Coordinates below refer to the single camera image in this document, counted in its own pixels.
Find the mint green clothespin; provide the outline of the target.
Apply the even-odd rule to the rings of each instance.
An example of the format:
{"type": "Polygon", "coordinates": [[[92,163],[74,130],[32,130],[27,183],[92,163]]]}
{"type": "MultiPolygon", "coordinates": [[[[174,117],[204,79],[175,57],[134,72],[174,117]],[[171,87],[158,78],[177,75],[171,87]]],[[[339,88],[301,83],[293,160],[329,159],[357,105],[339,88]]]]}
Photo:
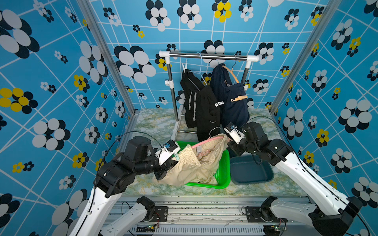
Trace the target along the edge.
{"type": "Polygon", "coordinates": [[[179,161],[180,160],[180,157],[179,157],[179,152],[176,150],[173,152],[173,158],[175,161],[179,161]]]}

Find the pink plastic hanger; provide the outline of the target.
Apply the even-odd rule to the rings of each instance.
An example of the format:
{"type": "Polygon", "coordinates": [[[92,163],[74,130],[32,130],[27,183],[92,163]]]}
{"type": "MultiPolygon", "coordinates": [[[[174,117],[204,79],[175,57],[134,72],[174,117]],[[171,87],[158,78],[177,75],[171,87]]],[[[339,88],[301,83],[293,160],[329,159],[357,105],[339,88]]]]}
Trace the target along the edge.
{"type": "Polygon", "coordinates": [[[217,128],[218,128],[219,130],[221,130],[221,127],[220,127],[220,126],[215,127],[214,129],[212,129],[212,130],[209,132],[209,138],[208,138],[207,140],[204,140],[204,141],[202,141],[202,142],[200,142],[200,143],[195,144],[194,146],[192,146],[192,149],[195,149],[195,148],[197,148],[197,147],[199,147],[199,146],[201,146],[201,145],[203,145],[203,144],[205,144],[205,143],[208,143],[208,142],[210,142],[210,141],[218,140],[218,139],[222,139],[222,137],[219,137],[218,135],[217,135],[217,136],[214,136],[214,137],[211,136],[211,132],[212,132],[213,130],[217,129],[217,128]]]}

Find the beige shorts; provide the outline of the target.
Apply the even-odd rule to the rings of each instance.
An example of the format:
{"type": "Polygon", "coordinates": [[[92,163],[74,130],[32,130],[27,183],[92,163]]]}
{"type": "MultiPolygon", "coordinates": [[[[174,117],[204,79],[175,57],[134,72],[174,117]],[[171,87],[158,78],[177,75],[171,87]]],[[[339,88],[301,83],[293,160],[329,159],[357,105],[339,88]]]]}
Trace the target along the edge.
{"type": "Polygon", "coordinates": [[[225,134],[218,136],[222,139],[210,141],[195,149],[192,149],[191,145],[186,145],[182,150],[180,148],[178,153],[180,160],[176,161],[176,165],[158,183],[175,187],[187,183],[217,184],[213,175],[219,167],[222,153],[227,149],[229,141],[225,134]]]}

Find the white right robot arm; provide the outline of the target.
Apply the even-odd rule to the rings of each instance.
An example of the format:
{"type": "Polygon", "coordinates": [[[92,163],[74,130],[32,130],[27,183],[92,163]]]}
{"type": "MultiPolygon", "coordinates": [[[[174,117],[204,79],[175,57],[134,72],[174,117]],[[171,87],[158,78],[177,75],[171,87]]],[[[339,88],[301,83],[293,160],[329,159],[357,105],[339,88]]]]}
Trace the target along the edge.
{"type": "Polygon", "coordinates": [[[300,204],[268,197],[260,207],[264,221],[287,219],[314,227],[323,236],[343,236],[358,217],[362,202],[339,192],[307,167],[293,148],[280,139],[268,139],[262,126],[251,122],[241,130],[229,123],[225,132],[228,145],[238,155],[248,152],[289,176],[313,200],[300,204]]]}

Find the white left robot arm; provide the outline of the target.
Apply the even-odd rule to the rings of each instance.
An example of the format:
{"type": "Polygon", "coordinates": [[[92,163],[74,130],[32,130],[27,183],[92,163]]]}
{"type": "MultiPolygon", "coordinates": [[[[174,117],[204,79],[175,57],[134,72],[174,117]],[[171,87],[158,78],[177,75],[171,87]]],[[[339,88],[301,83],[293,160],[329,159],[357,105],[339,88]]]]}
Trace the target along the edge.
{"type": "Polygon", "coordinates": [[[177,142],[169,140],[160,148],[153,148],[151,140],[135,136],[128,141],[126,150],[120,152],[99,168],[94,187],[72,236],[122,236],[141,221],[150,221],[155,216],[155,203],[142,196],[121,217],[105,226],[104,222],[113,206],[136,176],[153,173],[163,179],[177,164],[173,156],[180,150],[177,142]]]}

